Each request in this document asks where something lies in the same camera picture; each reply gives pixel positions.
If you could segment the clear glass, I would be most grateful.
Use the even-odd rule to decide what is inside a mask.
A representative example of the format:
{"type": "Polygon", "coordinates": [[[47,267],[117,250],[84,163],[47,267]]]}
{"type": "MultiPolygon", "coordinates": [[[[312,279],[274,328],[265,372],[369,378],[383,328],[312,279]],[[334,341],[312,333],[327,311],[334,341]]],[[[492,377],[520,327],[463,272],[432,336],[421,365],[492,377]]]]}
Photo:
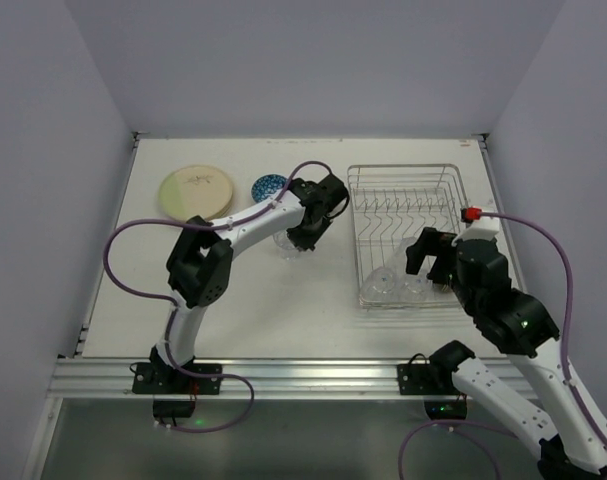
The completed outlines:
{"type": "Polygon", "coordinates": [[[292,243],[285,230],[275,233],[273,240],[279,249],[279,255],[282,259],[294,260],[300,256],[301,251],[292,243]]]}
{"type": "Polygon", "coordinates": [[[398,297],[406,303],[423,303],[430,291],[430,281],[424,273],[417,275],[406,274],[399,285],[398,297]]]}
{"type": "Polygon", "coordinates": [[[378,267],[373,270],[360,288],[360,298],[365,303],[386,302],[393,298],[397,274],[389,267],[378,267]]]}
{"type": "Polygon", "coordinates": [[[385,267],[392,270],[397,277],[406,275],[408,245],[397,246],[385,261],[385,267]]]}

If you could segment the blue patterned bowl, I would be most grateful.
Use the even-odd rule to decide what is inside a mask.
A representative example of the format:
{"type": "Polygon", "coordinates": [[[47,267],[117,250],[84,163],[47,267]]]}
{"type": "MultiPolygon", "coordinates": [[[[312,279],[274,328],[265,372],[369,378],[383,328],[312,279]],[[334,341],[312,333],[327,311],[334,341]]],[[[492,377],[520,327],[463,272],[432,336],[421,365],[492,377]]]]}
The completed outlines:
{"type": "Polygon", "coordinates": [[[278,193],[285,185],[287,178],[278,174],[267,174],[259,177],[252,185],[250,194],[255,203],[260,203],[278,193]]]}

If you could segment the cream plate rearmost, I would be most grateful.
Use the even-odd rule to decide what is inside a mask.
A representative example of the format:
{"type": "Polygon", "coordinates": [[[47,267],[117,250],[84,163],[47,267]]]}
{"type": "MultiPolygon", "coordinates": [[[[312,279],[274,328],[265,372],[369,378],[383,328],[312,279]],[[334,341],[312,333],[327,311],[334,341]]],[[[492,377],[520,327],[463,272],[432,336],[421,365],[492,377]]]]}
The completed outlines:
{"type": "Polygon", "coordinates": [[[177,221],[185,222],[194,216],[216,219],[224,203],[221,190],[226,176],[209,165],[180,168],[161,182],[158,205],[165,215],[177,221]]]}

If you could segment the cream and green plate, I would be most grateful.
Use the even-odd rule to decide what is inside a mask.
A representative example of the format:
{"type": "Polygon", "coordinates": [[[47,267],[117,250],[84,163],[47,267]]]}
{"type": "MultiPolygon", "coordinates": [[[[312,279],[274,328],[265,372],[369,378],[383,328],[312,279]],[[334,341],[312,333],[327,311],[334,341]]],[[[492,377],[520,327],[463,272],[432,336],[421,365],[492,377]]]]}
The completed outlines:
{"type": "Polygon", "coordinates": [[[222,200],[224,201],[224,203],[217,214],[218,218],[226,216],[234,205],[234,196],[236,193],[236,189],[233,181],[228,176],[226,176],[225,180],[223,181],[223,187],[221,192],[222,200]]]}

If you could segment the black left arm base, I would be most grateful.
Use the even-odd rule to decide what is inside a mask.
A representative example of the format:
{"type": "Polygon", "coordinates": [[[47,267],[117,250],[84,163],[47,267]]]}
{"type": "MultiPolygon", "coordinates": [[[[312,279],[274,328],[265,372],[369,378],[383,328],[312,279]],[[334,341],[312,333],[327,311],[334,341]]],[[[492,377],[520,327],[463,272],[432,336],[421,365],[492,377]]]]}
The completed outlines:
{"type": "Polygon", "coordinates": [[[134,362],[130,371],[134,376],[132,392],[137,395],[184,395],[187,400],[154,400],[152,415],[157,421],[170,421],[174,426],[178,419],[187,419],[196,409],[199,395],[218,395],[223,373],[221,364],[188,362],[182,368],[190,375],[165,364],[155,348],[149,360],[134,362]]]}

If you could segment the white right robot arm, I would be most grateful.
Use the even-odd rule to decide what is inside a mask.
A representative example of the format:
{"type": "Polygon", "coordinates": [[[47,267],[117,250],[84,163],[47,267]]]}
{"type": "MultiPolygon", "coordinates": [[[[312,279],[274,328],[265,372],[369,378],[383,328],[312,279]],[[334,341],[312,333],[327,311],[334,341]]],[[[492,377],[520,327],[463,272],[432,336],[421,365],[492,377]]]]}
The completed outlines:
{"type": "Polygon", "coordinates": [[[607,420],[562,355],[561,333],[546,307],[513,287],[495,239],[460,239],[426,227],[406,256],[409,274],[434,257],[429,280],[451,288],[481,335],[517,368],[538,401],[492,374],[457,340],[429,356],[432,373],[499,420],[536,458],[543,478],[607,479],[607,420]]]}

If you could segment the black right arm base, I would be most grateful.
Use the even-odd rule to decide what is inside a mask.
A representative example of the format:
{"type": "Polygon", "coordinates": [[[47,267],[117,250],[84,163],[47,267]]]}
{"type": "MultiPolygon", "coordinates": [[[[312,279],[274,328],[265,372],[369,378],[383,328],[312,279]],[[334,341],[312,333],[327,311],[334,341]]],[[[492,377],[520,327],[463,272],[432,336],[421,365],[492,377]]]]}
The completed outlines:
{"type": "Polygon", "coordinates": [[[421,396],[430,420],[466,420],[467,396],[457,390],[445,371],[430,363],[422,353],[398,364],[397,383],[403,396],[421,396]]]}

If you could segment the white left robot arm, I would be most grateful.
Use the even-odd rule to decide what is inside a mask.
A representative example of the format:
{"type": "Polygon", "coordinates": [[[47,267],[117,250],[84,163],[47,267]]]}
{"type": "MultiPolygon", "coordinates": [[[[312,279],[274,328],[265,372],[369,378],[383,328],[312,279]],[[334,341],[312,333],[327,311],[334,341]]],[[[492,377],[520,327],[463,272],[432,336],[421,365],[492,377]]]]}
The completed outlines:
{"type": "Polygon", "coordinates": [[[349,192],[333,174],[320,182],[295,178],[277,195],[227,219],[188,221],[166,262],[174,308],[150,362],[158,371],[186,368],[210,305],[225,293],[233,261],[280,232],[295,250],[311,251],[349,204],[349,192]]]}

